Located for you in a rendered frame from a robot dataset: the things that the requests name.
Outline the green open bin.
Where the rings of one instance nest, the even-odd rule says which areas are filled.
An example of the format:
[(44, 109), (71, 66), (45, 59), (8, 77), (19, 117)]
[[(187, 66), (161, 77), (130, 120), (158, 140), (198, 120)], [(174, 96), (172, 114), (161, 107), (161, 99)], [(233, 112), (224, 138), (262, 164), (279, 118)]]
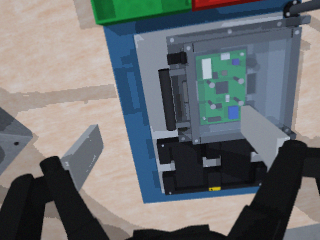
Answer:
[(115, 24), (187, 13), (191, 0), (90, 0), (97, 25)]

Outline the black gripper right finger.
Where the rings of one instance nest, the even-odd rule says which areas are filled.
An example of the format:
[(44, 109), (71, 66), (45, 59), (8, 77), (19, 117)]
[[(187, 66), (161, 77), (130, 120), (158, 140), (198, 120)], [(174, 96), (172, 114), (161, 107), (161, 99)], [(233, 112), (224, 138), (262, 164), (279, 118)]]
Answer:
[(270, 169), (225, 240), (283, 240), (302, 177), (315, 178), (320, 195), (320, 148), (291, 140), (249, 105), (240, 132)]

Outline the red bin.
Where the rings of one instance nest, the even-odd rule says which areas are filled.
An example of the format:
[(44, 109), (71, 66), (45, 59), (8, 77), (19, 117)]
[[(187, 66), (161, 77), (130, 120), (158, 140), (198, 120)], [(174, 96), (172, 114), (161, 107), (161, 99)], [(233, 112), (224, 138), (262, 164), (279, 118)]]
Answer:
[(192, 12), (256, 1), (262, 0), (199, 0), (199, 3), (198, 0), (191, 0)]

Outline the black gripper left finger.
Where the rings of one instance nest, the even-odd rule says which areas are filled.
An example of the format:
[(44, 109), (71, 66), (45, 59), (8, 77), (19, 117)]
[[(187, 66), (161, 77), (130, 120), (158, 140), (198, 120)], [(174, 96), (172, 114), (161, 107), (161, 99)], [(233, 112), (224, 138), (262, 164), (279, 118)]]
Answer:
[(110, 240), (79, 194), (104, 148), (98, 124), (90, 125), (61, 159), (39, 163), (44, 176), (13, 180), (0, 209), (0, 240), (41, 240), (45, 205), (52, 201), (68, 240)]

